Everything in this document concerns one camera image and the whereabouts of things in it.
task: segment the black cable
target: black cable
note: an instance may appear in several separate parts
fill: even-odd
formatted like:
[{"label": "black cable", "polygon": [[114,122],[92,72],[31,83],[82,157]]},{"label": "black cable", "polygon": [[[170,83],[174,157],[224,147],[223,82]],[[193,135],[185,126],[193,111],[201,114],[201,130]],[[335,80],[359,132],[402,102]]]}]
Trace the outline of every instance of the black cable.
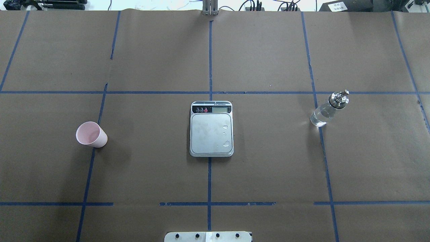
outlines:
[{"label": "black cable", "polygon": [[287,7],[288,7],[288,3],[287,3],[287,2],[282,2],[282,3],[281,3],[281,5],[279,5],[279,8],[278,8],[278,10],[277,10],[277,11],[279,11],[279,9],[281,9],[281,6],[282,6],[284,3],[286,3],[286,4],[287,4]]},{"label": "black cable", "polygon": [[221,8],[229,8],[229,9],[231,9],[231,10],[233,10],[233,11],[234,11],[234,9],[230,8],[229,6],[222,6],[222,7],[220,7],[219,9],[221,9]]},{"label": "black cable", "polygon": [[239,8],[238,11],[240,11],[242,9],[243,5],[245,5],[245,3],[248,2],[248,1],[250,1],[251,3],[253,3],[254,6],[255,6],[255,2],[253,0],[246,0],[245,2],[242,3],[242,5],[240,5],[240,8]]}]

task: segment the digital scale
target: digital scale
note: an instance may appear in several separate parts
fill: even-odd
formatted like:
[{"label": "digital scale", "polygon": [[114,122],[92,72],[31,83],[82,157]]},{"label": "digital scale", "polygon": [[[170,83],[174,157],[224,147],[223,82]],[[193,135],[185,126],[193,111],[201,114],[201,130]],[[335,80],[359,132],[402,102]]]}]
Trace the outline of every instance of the digital scale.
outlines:
[{"label": "digital scale", "polygon": [[191,104],[190,154],[194,157],[233,155],[233,106],[228,101]]}]

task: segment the blue tape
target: blue tape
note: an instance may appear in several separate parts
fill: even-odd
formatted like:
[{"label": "blue tape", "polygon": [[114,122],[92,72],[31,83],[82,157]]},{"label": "blue tape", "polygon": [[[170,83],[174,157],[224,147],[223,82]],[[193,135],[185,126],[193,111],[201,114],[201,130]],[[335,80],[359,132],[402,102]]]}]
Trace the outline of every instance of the blue tape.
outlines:
[{"label": "blue tape", "polygon": [[212,207],[208,205],[208,231],[212,230],[211,209]]},{"label": "blue tape", "polygon": [[0,206],[82,206],[81,202],[0,202]]},{"label": "blue tape", "polygon": [[208,157],[208,231],[211,231],[211,203],[212,203],[212,157]]},{"label": "blue tape", "polygon": [[336,221],[335,205],[333,203],[332,185],[330,182],[329,165],[327,163],[326,146],[324,145],[324,137],[323,137],[323,131],[321,130],[321,127],[319,127],[318,130],[319,130],[319,139],[320,139],[321,145],[322,145],[322,152],[324,154],[324,164],[326,165],[327,189],[329,191],[330,210],[332,212],[333,229],[335,231],[335,240],[336,240],[336,242],[339,242],[338,223]]},{"label": "blue tape", "polygon": [[12,54],[10,55],[9,62],[7,63],[6,70],[4,72],[3,79],[0,84],[0,91],[3,89],[3,85],[4,85],[4,82],[6,81],[7,73],[9,72],[10,65],[12,64],[12,60],[15,55],[16,48],[18,47],[18,43],[19,43],[19,40],[21,39],[21,35],[22,35],[22,32],[24,31],[24,27],[25,27],[25,24],[27,23],[29,14],[30,14],[30,11],[27,11],[27,13],[25,14],[24,22],[22,23],[22,26],[21,26],[21,31],[19,32],[18,38],[16,39],[15,46],[13,47]]},{"label": "blue tape", "polygon": [[212,22],[209,21],[209,100],[212,101]]},{"label": "blue tape", "polygon": [[115,33],[114,33],[114,40],[112,41],[111,59],[114,58],[114,50],[115,50],[115,43],[117,41],[118,25],[120,24],[120,16],[121,16],[121,11],[118,11],[117,24],[115,26]]},{"label": "blue tape", "polygon": [[[330,205],[330,202],[314,202],[314,205]],[[333,202],[334,205],[430,205],[430,201],[350,201]]]},{"label": "blue tape", "polygon": [[100,112],[98,114],[98,121],[97,121],[98,124],[100,124],[101,115],[103,114],[104,100],[106,99],[106,91],[107,90],[108,90],[108,84],[106,83],[106,85],[104,86],[104,90],[103,90],[103,98],[101,99]]},{"label": "blue tape", "polygon": [[213,202],[212,206],[273,206],[276,202]]},{"label": "blue tape", "polygon": [[273,206],[276,202],[161,202],[161,207],[169,206]]},{"label": "blue tape", "polygon": [[[0,206],[82,206],[81,202],[0,202]],[[87,206],[113,206],[113,202],[91,202]]]},{"label": "blue tape", "polygon": [[108,91],[107,94],[209,94],[207,91]]},{"label": "blue tape", "polygon": [[240,91],[227,91],[227,92],[212,92],[213,94],[313,94],[313,92],[305,92],[305,91],[252,91],[252,92],[240,92]]},{"label": "blue tape", "polygon": [[207,202],[161,202],[160,206],[207,206]]},{"label": "blue tape", "polygon": [[[0,91],[1,94],[209,94],[208,91]],[[315,92],[316,94],[332,94],[333,92]],[[307,91],[216,91],[212,94],[313,94]],[[415,95],[416,92],[353,92],[354,95]],[[418,92],[430,95],[430,92]]]},{"label": "blue tape", "polygon": [[[108,89],[108,84],[106,83],[106,85],[104,86],[103,98],[101,99],[100,112],[98,115],[98,122],[97,122],[98,124],[100,124],[101,116],[103,115],[104,100],[106,99],[107,89]],[[91,161],[89,163],[88,177],[86,179],[85,193],[83,196],[83,204],[82,204],[82,210],[81,210],[81,217],[79,220],[78,232],[77,232],[77,236],[76,236],[76,242],[79,242],[81,231],[82,231],[82,224],[83,224],[83,219],[84,219],[84,215],[85,215],[86,201],[88,199],[89,183],[91,181],[92,167],[94,165],[94,157],[95,157],[95,148],[92,149]]]},{"label": "blue tape", "polygon": [[418,93],[417,85],[415,83],[414,75],[412,75],[412,71],[411,71],[411,67],[409,66],[408,58],[406,57],[405,50],[403,49],[402,40],[400,39],[399,30],[397,29],[396,18],[394,17],[394,12],[393,11],[391,11],[391,17],[393,18],[394,30],[396,31],[396,36],[397,36],[397,40],[399,41],[400,50],[402,51],[403,58],[404,58],[405,63],[406,63],[406,67],[408,68],[409,76],[410,76],[411,81],[412,81],[412,85],[414,86],[415,94],[417,95],[418,101],[420,103],[421,113],[423,114],[424,122],[426,123],[427,132],[430,134],[429,121],[428,121],[426,112],[424,110],[420,94]]},{"label": "blue tape", "polygon": [[1,91],[4,94],[103,94],[101,91]]},{"label": "blue tape", "polygon": [[[301,22],[302,22],[302,25],[303,25],[303,35],[304,35],[304,42],[305,42],[305,46],[306,46],[307,62],[309,64],[310,79],[312,81],[313,100],[314,100],[315,108],[317,108],[318,107],[318,102],[317,102],[317,99],[316,99],[316,90],[315,90],[315,83],[314,83],[314,80],[313,80],[312,66],[310,64],[309,44],[308,44],[308,41],[307,41],[306,25],[305,25],[305,22],[304,22],[304,14],[303,14],[303,12],[301,12]],[[322,151],[324,153],[324,163],[326,165],[326,181],[327,181],[327,188],[328,188],[328,192],[329,192],[330,210],[332,212],[332,220],[333,220],[333,229],[334,229],[334,233],[335,233],[335,240],[336,240],[336,242],[339,242],[338,223],[336,221],[335,206],[333,204],[332,186],[330,184],[330,173],[329,173],[329,165],[327,164],[326,147],[324,145],[323,132],[322,132],[322,130],[321,130],[320,127],[318,128],[318,131],[319,131],[319,139],[320,139],[321,145],[322,145]]]},{"label": "blue tape", "polygon": [[313,81],[313,71],[312,71],[312,66],[310,64],[309,44],[307,42],[307,33],[306,33],[306,25],[304,23],[304,14],[303,14],[303,12],[300,12],[300,13],[301,13],[301,23],[303,25],[304,43],[305,43],[305,46],[306,46],[307,63],[309,65],[309,74],[310,74],[310,80],[311,80],[311,83],[312,83],[313,100],[314,100],[314,103],[315,103],[315,108],[318,108],[318,102],[316,101],[315,83]]}]

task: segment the glass bottle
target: glass bottle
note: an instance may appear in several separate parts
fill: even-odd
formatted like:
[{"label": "glass bottle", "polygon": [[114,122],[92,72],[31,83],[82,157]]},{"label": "glass bottle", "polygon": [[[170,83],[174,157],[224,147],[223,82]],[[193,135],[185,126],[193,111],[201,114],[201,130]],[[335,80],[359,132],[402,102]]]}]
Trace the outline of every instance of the glass bottle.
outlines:
[{"label": "glass bottle", "polygon": [[347,95],[349,95],[348,90],[332,93],[327,102],[315,109],[310,116],[310,121],[317,127],[326,125],[334,118],[336,112],[348,104],[349,99]]}]

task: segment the cup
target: cup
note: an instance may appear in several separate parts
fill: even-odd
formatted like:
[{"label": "cup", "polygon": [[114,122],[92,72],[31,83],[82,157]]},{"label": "cup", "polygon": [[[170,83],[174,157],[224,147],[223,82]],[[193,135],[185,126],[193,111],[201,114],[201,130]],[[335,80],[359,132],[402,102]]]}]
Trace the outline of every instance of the cup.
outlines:
[{"label": "cup", "polygon": [[85,122],[76,130],[76,140],[86,146],[100,148],[108,142],[108,136],[95,122]]}]

